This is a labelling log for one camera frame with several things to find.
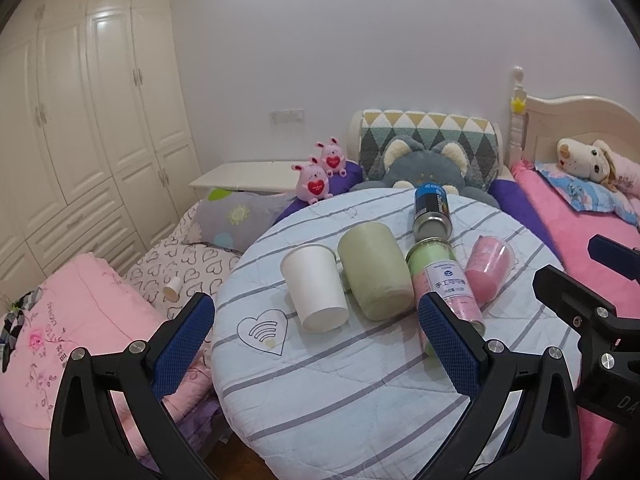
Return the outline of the green plastic cup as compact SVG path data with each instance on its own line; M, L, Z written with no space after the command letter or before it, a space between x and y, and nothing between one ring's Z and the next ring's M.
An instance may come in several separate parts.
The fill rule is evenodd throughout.
M414 303L411 275L393 232L364 222L340 239L337 252L360 310L371 321L407 311Z

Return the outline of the pink plastic cup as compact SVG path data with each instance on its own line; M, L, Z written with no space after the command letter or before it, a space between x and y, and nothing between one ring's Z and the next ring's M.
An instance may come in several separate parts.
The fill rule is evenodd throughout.
M476 240L465 266L465 276L480 307L497 298L514 264L513 249L501 238L481 235Z

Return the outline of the small paper cup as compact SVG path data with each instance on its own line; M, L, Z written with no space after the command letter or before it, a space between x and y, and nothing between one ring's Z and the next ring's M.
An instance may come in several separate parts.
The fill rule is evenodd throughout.
M178 275L173 276L163 287L163 296L167 301L177 302L180 299L182 279Z

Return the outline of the white dog plush toy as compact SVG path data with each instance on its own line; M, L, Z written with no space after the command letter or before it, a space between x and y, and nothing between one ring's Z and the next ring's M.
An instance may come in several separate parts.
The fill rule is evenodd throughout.
M558 164L568 174L600 184L615 182L616 170L608 144L585 144L564 138L556 144Z

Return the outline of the pink embroidered quilt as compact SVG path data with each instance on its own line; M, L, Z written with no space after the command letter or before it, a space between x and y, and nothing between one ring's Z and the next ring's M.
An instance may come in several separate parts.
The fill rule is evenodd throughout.
M155 309L91 254L67 261L41 290L1 373L1 418L26 460L48 478L51 420L70 352L121 352L131 341L149 339L180 308Z

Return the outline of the cream wooden bed headboard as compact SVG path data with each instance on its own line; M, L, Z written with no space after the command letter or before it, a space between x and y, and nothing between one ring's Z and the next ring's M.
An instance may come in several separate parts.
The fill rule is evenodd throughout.
M502 135L504 166L521 159L554 162L556 142L562 138L602 140L638 162L639 119L623 105L600 96L538 98L525 89L520 66L513 67L511 82L509 130Z

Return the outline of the pink green spray can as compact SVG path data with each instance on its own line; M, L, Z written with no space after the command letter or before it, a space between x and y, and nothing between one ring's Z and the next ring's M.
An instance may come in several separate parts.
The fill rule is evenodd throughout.
M480 336L485 335L480 307L451 245L442 238L416 242L406 255L414 296L420 302L428 292L437 292L463 321L470 322Z

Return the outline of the dark blue spray can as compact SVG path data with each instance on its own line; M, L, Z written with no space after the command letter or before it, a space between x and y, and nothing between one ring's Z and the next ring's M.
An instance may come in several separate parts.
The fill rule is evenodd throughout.
M414 192L412 232L417 242L426 238L448 240L452 225L446 191L435 183L425 183Z

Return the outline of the heart pattern pillow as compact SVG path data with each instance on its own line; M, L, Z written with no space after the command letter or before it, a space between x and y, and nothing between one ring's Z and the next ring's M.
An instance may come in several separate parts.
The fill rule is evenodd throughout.
M126 274L125 280L166 318L174 318L194 292L206 292L215 298L218 288L240 260L235 252L184 242L199 204L196 202L174 232L153 246ZM182 281L177 302L169 301L163 293L173 278Z

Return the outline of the grey cat plush cushion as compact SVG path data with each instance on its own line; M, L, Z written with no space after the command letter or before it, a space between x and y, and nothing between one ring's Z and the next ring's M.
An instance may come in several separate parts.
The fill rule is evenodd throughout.
M395 136L387 144L381 158L382 176L362 181L352 191L366 188L420 188L433 183L448 195L460 195L497 209L498 200L482 188L472 185L471 166L462 146L442 141L427 150L410 136Z

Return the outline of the cream wardrobe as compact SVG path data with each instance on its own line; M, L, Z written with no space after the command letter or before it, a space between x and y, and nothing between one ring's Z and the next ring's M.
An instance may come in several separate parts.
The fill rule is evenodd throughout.
M125 272L195 202L171 0L22 0L1 34L1 286Z

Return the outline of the rear pink bunny plush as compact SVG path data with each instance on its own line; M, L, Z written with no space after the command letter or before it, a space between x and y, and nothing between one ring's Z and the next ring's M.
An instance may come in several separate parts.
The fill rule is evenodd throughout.
M328 142L316 142L314 145L320 150L319 165L329 178L336 174L342 178L347 176L347 158L337 138L331 136Z

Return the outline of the pink bunny plush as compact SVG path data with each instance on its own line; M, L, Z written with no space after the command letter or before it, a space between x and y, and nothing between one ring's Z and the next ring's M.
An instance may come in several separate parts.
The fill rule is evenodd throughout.
M316 142L314 145L320 150L319 165L329 178L336 174L342 178L347 176L347 158L337 138L331 136L328 142Z
M307 165L293 164L291 169L298 174L295 195L299 200L313 205L332 197L329 176L317 157L310 156Z

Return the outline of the white bedside table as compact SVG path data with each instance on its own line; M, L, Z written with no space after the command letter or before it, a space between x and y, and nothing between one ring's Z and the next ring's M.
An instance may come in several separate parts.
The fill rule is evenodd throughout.
M293 165L300 165L300 162L226 162L196 178L190 183L190 187L202 193L211 188L254 193L291 193L298 180L298 172L292 169Z

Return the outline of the front pink bunny plush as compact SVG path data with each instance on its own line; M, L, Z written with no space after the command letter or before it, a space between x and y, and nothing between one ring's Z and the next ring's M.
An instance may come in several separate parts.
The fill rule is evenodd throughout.
M298 174L295 195L299 200L313 205L332 197L329 176L317 157L310 156L307 165L293 164L291 169Z

